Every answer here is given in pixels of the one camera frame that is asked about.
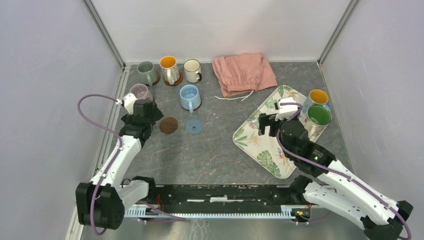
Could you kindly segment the floral leaf print tray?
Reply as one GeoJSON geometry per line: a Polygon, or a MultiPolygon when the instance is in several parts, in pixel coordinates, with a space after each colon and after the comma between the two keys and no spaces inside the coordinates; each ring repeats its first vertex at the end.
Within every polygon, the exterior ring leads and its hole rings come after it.
{"type": "Polygon", "coordinates": [[[288,85],[277,87],[236,130],[232,136],[233,143],[275,177],[287,179],[297,167],[293,161],[285,157],[276,138],[269,136],[268,128],[264,135],[258,135],[258,118],[262,113],[276,114],[278,111],[275,103],[281,98],[293,97],[297,103],[303,104],[307,96],[288,85]]]}

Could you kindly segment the dark brown wooden coaster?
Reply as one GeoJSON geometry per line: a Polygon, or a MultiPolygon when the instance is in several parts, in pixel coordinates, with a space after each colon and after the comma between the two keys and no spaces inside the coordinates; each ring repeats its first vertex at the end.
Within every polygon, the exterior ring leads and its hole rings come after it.
{"type": "Polygon", "coordinates": [[[178,125],[174,117],[166,117],[160,122],[159,129],[165,134],[171,134],[178,129],[178,125]]]}

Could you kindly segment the floral mug green inside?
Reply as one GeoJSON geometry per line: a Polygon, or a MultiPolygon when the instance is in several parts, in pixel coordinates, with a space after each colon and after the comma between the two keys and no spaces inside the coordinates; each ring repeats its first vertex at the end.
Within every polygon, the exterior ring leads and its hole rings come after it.
{"type": "Polygon", "coordinates": [[[311,106],[306,113],[301,113],[300,122],[308,132],[309,139],[315,140],[332,120],[331,113],[321,105],[311,106]]]}

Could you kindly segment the lilac ceramic mug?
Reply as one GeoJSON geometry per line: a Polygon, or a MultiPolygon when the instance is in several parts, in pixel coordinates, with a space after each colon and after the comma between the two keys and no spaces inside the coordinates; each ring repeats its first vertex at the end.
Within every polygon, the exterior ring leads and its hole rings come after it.
{"type": "Polygon", "coordinates": [[[142,83],[135,84],[134,86],[131,87],[129,92],[133,94],[137,100],[150,99],[152,102],[155,101],[154,96],[148,89],[148,86],[145,84],[142,84],[142,83]]]}

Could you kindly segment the blue butterfly mug orange inside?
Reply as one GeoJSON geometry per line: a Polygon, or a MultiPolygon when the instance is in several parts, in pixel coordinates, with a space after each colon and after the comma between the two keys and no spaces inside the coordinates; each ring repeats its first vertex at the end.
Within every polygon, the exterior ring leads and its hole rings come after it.
{"type": "Polygon", "coordinates": [[[321,106],[331,112],[330,107],[327,105],[328,101],[329,96],[323,90],[314,89],[309,93],[303,102],[302,113],[306,114],[308,109],[312,106],[321,106]]]}

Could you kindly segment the grey green ceramic mug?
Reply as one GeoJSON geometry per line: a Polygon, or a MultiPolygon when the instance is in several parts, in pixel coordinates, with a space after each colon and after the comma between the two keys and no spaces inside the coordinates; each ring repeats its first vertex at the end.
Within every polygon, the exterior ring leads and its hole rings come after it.
{"type": "Polygon", "coordinates": [[[155,65],[150,61],[143,61],[137,65],[136,68],[139,80],[142,84],[147,86],[154,86],[160,79],[160,74],[155,69],[155,65]]]}

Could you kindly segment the light blue ceramic mug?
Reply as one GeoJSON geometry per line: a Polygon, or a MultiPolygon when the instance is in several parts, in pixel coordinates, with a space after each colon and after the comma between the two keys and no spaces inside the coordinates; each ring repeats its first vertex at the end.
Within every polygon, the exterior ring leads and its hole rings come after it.
{"type": "Polygon", "coordinates": [[[199,89],[192,84],[183,86],[179,91],[180,104],[182,102],[202,102],[199,89]]]}

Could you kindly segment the white mug orange inside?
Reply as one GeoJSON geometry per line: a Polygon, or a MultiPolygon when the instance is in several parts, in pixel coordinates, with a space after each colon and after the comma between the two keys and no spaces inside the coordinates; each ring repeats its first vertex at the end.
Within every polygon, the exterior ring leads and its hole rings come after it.
{"type": "Polygon", "coordinates": [[[166,80],[173,85],[181,75],[177,60],[173,56],[164,56],[159,62],[162,77],[165,77],[166,80]]]}

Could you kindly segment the white mug black rim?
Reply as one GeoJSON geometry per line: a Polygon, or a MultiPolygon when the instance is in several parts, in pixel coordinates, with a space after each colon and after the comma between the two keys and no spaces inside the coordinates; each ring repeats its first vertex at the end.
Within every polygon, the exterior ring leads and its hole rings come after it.
{"type": "Polygon", "coordinates": [[[190,83],[197,83],[202,80],[201,63],[196,59],[189,59],[183,64],[186,80],[190,83]]]}

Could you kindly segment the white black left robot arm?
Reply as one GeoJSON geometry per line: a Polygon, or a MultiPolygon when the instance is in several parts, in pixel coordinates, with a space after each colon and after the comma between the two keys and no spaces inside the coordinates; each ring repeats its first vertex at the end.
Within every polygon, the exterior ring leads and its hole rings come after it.
{"type": "Polygon", "coordinates": [[[75,190],[78,222],[90,226],[95,234],[116,230],[122,223],[126,210],[137,201],[153,203],[157,198],[154,179],[135,177],[129,185],[121,182],[134,157],[150,138],[153,126],[163,117],[157,104],[147,99],[137,99],[133,109],[122,117],[124,126],[119,132],[111,131],[117,143],[103,167],[88,182],[81,182],[75,190]]]}

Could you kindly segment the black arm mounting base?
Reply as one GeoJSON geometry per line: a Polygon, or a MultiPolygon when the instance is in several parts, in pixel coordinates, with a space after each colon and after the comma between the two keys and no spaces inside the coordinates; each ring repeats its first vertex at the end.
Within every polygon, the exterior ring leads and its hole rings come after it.
{"type": "Polygon", "coordinates": [[[303,194],[312,180],[297,176],[290,185],[155,185],[138,203],[158,205],[169,214],[277,214],[282,206],[309,205],[303,194]]]}

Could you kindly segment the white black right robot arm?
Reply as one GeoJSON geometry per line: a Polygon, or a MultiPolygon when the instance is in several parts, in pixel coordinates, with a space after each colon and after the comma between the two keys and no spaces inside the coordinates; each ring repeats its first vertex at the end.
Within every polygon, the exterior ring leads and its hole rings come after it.
{"type": "Polygon", "coordinates": [[[412,239],[407,220],[414,207],[381,194],[355,176],[334,154],[309,140],[297,116],[278,119],[276,114],[261,113],[258,124],[259,135],[269,127],[269,136],[276,138],[284,155],[305,174],[288,191],[293,203],[307,201],[324,207],[357,225],[370,240],[401,240],[402,232],[407,234],[404,239],[412,239]],[[325,190],[307,175],[335,190],[325,190]]]}

